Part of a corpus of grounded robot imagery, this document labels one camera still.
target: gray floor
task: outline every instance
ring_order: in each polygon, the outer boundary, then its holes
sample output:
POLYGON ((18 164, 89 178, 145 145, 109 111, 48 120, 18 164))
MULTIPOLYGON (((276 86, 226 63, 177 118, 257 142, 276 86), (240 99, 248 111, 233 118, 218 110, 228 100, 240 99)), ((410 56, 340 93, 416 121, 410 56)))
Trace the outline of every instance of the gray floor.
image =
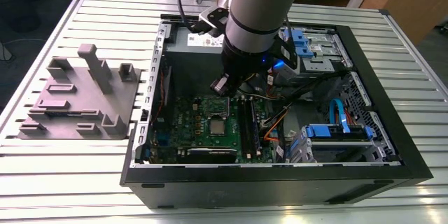
MULTIPOLYGON (((37 30, 29 33, 14 33, 0 20, 1 41, 6 42, 24 38, 45 40, 69 3, 70 0, 41 0, 33 2, 41 18, 41 25, 37 30)), ((6 45, 6 49, 16 56, 16 59, 12 62, 0 61, 0 72, 2 73, 0 80, 0 111, 8 103, 42 45, 44 43, 40 41, 22 41, 6 45)), ((448 85, 448 35, 440 35, 434 29, 417 45, 417 48, 442 82, 448 85)))

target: aluminum slotted table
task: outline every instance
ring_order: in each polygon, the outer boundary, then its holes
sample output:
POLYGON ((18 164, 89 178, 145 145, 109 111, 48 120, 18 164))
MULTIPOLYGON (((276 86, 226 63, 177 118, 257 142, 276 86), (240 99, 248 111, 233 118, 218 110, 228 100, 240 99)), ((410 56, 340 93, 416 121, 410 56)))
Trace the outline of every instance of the aluminum slotted table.
MULTIPOLYGON (((197 15, 213 0, 184 0, 197 15)), ((448 91, 393 19, 377 10, 294 5, 292 22, 350 26, 397 109, 433 179, 353 205, 148 209, 120 187, 128 139, 20 140, 18 126, 36 102, 52 57, 96 44, 109 67, 129 62, 148 70, 160 14, 177 14, 176 0, 73 0, 0 116, 0 220, 73 223, 446 223, 448 91)), ((148 72, 141 73, 141 80, 148 72)), ((134 106, 142 102, 138 87, 134 106)), ((140 117, 138 109, 130 120, 140 117)))

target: blue led light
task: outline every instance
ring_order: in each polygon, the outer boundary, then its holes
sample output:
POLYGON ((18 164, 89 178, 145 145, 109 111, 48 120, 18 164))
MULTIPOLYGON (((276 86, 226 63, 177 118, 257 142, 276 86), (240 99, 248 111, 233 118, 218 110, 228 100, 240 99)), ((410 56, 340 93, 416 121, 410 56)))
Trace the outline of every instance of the blue led light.
POLYGON ((274 65, 273 68, 278 68, 284 65, 285 63, 282 61, 278 61, 274 65))

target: white sticker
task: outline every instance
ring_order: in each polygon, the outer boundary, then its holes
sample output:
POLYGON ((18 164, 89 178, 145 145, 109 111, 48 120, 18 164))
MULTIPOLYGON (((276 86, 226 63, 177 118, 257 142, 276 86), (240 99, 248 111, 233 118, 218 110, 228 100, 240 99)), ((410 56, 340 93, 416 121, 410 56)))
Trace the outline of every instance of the white sticker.
POLYGON ((280 157, 282 157, 284 151, 282 151, 280 145, 277 145, 277 148, 274 149, 274 151, 278 153, 280 157))
POLYGON ((320 46, 309 46, 310 51, 321 51, 321 47, 320 46))
POLYGON ((273 76, 268 76, 268 84, 269 84, 269 85, 273 84, 273 76))
POLYGON ((213 38, 209 34, 188 34, 186 45, 190 47, 221 47, 224 34, 213 38))

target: blue plastic clip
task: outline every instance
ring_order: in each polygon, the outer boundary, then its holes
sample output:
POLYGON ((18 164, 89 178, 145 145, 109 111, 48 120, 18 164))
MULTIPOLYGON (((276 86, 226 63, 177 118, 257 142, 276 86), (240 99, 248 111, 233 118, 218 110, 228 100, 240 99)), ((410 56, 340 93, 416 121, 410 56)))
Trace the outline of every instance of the blue plastic clip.
POLYGON ((313 125, 314 136, 330 137, 329 128, 326 125, 313 125))
POLYGON ((337 112, 338 112, 338 121, 340 124, 342 125, 342 132, 344 133, 349 133, 350 132, 350 128, 348 127, 348 123, 346 123, 346 116, 344 113, 344 105, 342 105, 342 101, 341 99, 332 99, 329 102, 329 123, 334 123, 334 105, 337 106, 337 112))
POLYGON ((306 46, 296 47, 296 54, 300 58, 312 58, 314 56, 314 53, 309 50, 306 46))
POLYGON ((368 126, 364 127, 365 134, 366 134, 366 139, 370 140, 374 136, 373 129, 368 126))
MULTIPOLYGON (((292 30, 292 41, 296 47, 305 47, 308 45, 308 39, 305 38, 301 30, 292 30)), ((289 31, 285 30, 285 37, 289 38, 289 31)))
POLYGON ((310 126, 306 126, 305 130, 306 130, 306 136, 313 137, 314 136, 313 128, 310 126))

